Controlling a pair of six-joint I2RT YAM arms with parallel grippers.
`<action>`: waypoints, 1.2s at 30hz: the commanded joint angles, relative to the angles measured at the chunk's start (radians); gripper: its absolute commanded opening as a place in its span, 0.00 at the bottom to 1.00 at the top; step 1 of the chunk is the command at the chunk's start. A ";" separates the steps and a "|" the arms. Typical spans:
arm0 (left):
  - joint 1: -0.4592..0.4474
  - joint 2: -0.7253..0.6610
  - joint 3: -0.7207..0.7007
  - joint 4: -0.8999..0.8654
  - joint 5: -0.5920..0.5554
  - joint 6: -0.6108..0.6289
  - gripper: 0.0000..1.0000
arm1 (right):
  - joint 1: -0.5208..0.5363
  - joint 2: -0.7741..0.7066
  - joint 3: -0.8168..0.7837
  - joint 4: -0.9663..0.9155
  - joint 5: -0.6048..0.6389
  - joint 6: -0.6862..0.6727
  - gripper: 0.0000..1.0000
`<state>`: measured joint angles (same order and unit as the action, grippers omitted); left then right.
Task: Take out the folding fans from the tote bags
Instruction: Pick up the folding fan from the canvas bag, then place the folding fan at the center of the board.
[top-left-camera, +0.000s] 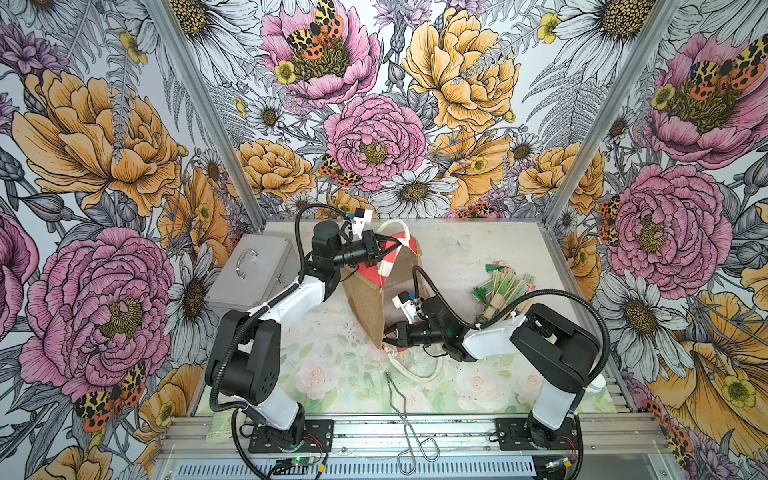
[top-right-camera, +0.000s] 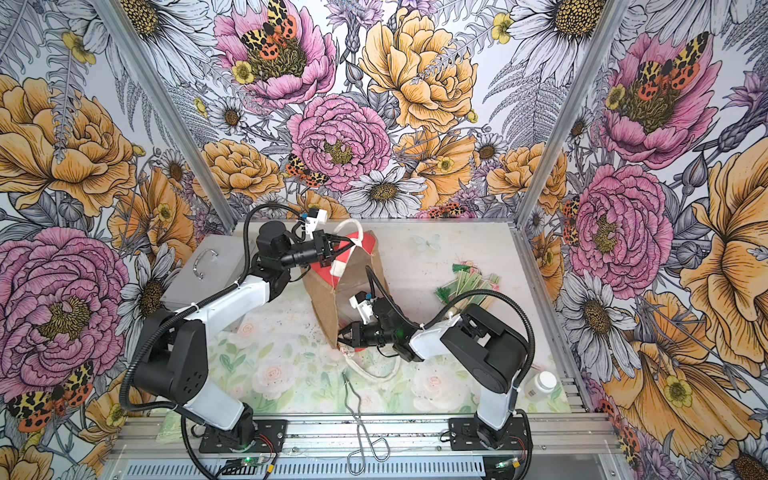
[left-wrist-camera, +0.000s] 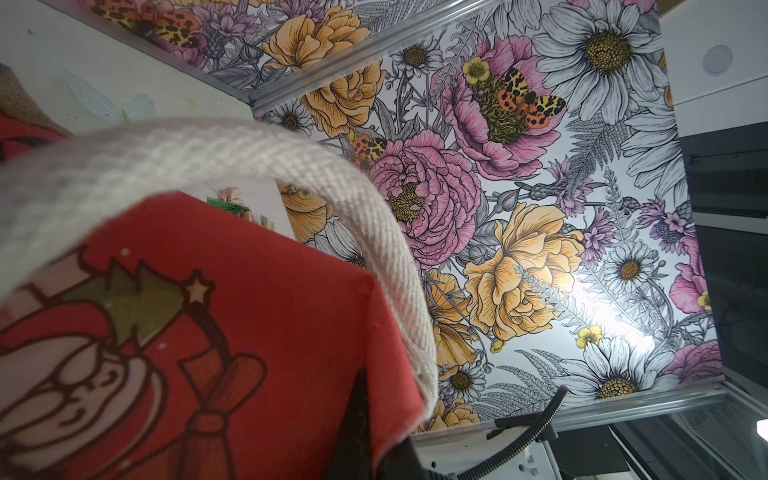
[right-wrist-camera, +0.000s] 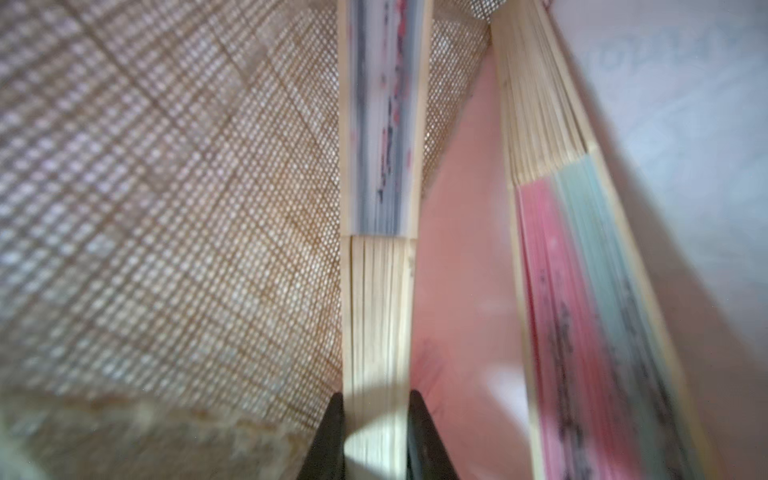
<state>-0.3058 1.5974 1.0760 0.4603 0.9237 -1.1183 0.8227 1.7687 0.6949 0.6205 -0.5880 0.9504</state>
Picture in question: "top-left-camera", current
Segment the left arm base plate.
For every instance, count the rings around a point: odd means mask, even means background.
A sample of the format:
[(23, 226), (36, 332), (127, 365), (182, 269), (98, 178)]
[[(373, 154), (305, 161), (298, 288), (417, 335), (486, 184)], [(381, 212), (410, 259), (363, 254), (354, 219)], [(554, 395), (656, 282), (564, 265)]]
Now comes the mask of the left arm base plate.
[(308, 419), (287, 431), (244, 423), (238, 428), (238, 433), (248, 441), (248, 451), (254, 454), (324, 454), (331, 451), (334, 427), (333, 420)]

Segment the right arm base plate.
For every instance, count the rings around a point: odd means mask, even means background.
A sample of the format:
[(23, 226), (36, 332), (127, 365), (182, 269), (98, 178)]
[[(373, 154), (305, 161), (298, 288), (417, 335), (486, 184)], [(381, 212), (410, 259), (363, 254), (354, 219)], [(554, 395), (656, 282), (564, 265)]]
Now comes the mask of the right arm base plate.
[(581, 436), (572, 418), (557, 430), (550, 430), (529, 417), (500, 417), (488, 440), (502, 451), (576, 451)]

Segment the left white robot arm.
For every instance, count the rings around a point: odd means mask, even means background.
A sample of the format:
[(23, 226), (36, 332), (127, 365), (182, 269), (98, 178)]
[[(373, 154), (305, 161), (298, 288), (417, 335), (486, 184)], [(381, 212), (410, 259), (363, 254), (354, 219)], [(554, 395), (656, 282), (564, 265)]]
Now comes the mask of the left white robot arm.
[(341, 269), (379, 265), (400, 242), (365, 227), (364, 220), (324, 220), (313, 228), (312, 250), (303, 249), (294, 225), (300, 270), (295, 280), (246, 312), (231, 310), (220, 321), (205, 371), (212, 411), (231, 410), (256, 424), (254, 431), (280, 449), (305, 436), (305, 409), (278, 385), (281, 334), (324, 303), (341, 282)]

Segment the burlap tote bag red trim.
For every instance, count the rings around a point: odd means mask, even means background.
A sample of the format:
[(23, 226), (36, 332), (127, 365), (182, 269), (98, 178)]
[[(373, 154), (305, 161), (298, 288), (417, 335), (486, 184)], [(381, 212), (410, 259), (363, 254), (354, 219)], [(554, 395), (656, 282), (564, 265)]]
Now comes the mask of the burlap tote bag red trim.
[(398, 352), (405, 349), (383, 342), (386, 327), (406, 320), (404, 314), (393, 305), (392, 298), (402, 291), (415, 293), (418, 298), (417, 289), (422, 283), (412, 278), (412, 268), (421, 264), (419, 242), (410, 232), (408, 225), (400, 219), (383, 222), (376, 232), (393, 237), (395, 250), (386, 254), (375, 266), (361, 266), (344, 282), (349, 306), (372, 341), (376, 352), (385, 354), (391, 365), (409, 380), (417, 383), (430, 382), (440, 373), (442, 359), (437, 360), (431, 374), (418, 375), (398, 359)]

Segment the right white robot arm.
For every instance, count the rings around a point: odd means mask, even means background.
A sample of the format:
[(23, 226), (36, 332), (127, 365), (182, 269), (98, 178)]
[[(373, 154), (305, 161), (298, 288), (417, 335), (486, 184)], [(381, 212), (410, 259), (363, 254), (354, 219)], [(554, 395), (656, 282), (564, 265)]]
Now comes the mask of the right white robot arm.
[(436, 296), (423, 299), (403, 291), (392, 303), (406, 319), (384, 329), (383, 341), (389, 345), (407, 349), (437, 344), (456, 362), (520, 354), (543, 376), (532, 412), (521, 427), (506, 435), (508, 439), (549, 448), (564, 432), (566, 416), (594, 379), (598, 339), (544, 304), (535, 303), (524, 314), (472, 329)]

